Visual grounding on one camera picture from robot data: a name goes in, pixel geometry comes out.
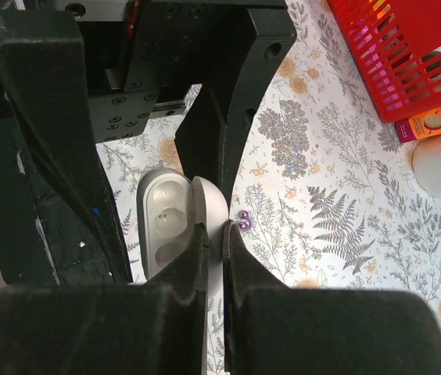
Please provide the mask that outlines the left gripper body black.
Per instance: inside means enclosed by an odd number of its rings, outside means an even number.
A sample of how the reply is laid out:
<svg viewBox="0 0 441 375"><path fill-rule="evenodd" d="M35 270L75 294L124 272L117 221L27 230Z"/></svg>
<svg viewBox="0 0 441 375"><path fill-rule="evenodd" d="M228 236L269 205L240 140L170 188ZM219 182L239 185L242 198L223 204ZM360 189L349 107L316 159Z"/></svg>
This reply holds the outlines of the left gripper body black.
<svg viewBox="0 0 441 375"><path fill-rule="evenodd" d="M248 8L242 1L0 1L0 9L73 15L98 143L184 112L188 89L204 81Z"/></svg>

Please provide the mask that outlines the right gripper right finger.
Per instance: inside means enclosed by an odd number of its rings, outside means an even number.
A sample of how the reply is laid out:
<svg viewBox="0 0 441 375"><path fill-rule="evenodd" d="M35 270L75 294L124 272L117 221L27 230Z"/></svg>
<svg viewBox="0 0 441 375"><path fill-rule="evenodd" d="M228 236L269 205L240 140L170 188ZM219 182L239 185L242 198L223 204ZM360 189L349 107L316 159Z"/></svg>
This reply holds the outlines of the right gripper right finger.
<svg viewBox="0 0 441 375"><path fill-rule="evenodd" d="M441 374L441 331L405 291L292 288L223 229L225 369L232 374Z"/></svg>

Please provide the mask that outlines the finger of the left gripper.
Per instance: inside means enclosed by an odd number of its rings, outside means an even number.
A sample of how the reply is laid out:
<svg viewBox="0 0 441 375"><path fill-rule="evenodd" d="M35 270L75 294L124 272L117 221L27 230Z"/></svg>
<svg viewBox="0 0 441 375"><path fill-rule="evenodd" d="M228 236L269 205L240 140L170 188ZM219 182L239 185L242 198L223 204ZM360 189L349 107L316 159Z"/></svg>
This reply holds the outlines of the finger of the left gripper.
<svg viewBox="0 0 441 375"><path fill-rule="evenodd" d="M88 226L118 284L131 268L95 147L84 40L69 12L0 9L0 79L40 174Z"/></svg>
<svg viewBox="0 0 441 375"><path fill-rule="evenodd" d="M228 202L256 112L295 41L285 7L244 9L177 129L185 175L214 183Z"/></svg>

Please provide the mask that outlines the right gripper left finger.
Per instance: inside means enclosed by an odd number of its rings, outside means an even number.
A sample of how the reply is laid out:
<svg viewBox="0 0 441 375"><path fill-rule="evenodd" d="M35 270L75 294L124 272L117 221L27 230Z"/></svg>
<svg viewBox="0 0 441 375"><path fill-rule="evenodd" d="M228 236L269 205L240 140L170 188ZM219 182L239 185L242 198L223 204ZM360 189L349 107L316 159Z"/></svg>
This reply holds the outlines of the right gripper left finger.
<svg viewBox="0 0 441 375"><path fill-rule="evenodd" d="M150 281L0 290L0 374L204 374L209 241Z"/></svg>

